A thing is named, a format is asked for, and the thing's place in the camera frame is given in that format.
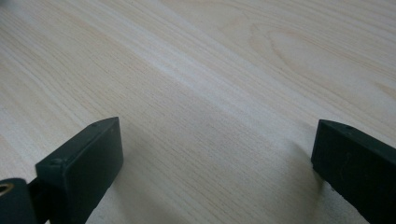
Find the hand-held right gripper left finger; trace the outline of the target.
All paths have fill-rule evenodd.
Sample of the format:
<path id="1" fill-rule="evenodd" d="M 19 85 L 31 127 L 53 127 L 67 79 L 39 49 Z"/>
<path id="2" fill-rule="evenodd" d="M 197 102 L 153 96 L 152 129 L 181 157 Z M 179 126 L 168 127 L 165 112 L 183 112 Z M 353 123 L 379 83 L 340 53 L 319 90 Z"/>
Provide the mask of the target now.
<path id="1" fill-rule="evenodd" d="M 87 126 L 35 165 L 51 224 L 85 224 L 123 164 L 120 120 Z"/>

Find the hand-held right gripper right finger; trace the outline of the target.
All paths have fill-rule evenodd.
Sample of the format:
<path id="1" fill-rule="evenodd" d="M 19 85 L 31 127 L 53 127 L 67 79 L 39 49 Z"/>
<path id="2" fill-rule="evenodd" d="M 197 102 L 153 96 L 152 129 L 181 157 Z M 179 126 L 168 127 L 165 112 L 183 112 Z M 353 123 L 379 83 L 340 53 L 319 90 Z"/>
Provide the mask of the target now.
<path id="1" fill-rule="evenodd" d="M 311 162 L 370 224 L 396 224 L 396 148 L 351 126 L 321 119 Z"/>

